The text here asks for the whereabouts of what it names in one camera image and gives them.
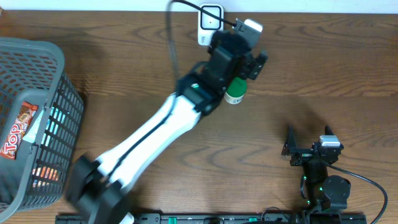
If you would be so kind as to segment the white wet wipes pack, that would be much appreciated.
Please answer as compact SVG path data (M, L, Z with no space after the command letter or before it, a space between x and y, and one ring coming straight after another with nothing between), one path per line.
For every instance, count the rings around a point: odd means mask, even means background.
M29 132L29 133L30 133L30 140L31 140L31 143L34 143L34 142L35 142L37 133L39 132L40 123L41 123L43 114L44 114L44 110L42 110L42 111L40 112L40 114L38 115L37 119L36 119L35 122L33 123L33 127L31 128L31 130L30 130L30 132Z

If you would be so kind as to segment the orange snack packet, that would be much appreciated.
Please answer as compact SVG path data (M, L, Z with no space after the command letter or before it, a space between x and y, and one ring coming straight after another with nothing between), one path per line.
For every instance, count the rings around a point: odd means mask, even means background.
M43 180L38 180L36 177L44 178L47 180L59 180L59 173L58 170L49 167L38 167L32 169L32 176L34 177L32 188L40 188L40 187L47 187L50 185L50 182L46 182Z

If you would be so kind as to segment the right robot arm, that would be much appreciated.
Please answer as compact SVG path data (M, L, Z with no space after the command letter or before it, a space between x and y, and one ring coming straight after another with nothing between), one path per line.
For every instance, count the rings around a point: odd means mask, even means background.
M302 197L318 212L340 212L347 209L351 183L338 175L329 175L328 166L338 161L344 149L329 126L310 148L298 147L294 130L289 127L281 154L290 157L291 166L303 168Z

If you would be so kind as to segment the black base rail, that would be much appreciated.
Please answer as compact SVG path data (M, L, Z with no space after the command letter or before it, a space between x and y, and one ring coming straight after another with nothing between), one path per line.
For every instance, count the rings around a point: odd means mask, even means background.
M161 215L158 213L142 213L135 216L135 223L139 224L239 224L239 223L304 223L304 221L296 215L281 213L266 213L264 215L245 214L211 214L211 215L177 215L168 214ZM358 214L346 215L312 215L310 223L352 223L366 224L366 217Z

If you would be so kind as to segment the green lid jar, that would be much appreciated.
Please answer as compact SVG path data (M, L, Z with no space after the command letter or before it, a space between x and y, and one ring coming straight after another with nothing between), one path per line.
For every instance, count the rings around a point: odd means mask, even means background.
M239 77L234 78L224 94L225 101L232 105L239 104L246 94L247 87L246 80Z

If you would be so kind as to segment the white barcode scanner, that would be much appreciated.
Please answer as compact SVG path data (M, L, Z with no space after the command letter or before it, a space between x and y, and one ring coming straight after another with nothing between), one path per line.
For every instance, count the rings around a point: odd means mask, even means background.
M224 18L224 8L220 4L202 4L201 9L208 11L214 16ZM217 30L223 30L223 22L215 19L201 11L198 12L198 44L209 46L213 34Z

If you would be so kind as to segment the grey plastic shopping basket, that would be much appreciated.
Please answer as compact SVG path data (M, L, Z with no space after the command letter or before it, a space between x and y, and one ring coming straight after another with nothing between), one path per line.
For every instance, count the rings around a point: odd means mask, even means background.
M84 115L84 104L65 74L65 57L50 42L1 39L1 148L23 102L39 108L22 138L16 159L1 157L1 220L16 212L47 207L63 194ZM34 143L30 130L44 114ZM32 169L58 170L59 180L32 188Z

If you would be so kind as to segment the red Top chocolate bar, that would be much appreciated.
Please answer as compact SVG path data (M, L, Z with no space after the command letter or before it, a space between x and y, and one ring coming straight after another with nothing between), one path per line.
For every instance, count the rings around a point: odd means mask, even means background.
M16 159L16 154L21 145L22 138L25 136L38 108L37 105L32 105L26 101L22 103L20 112L1 148L1 157L11 160Z

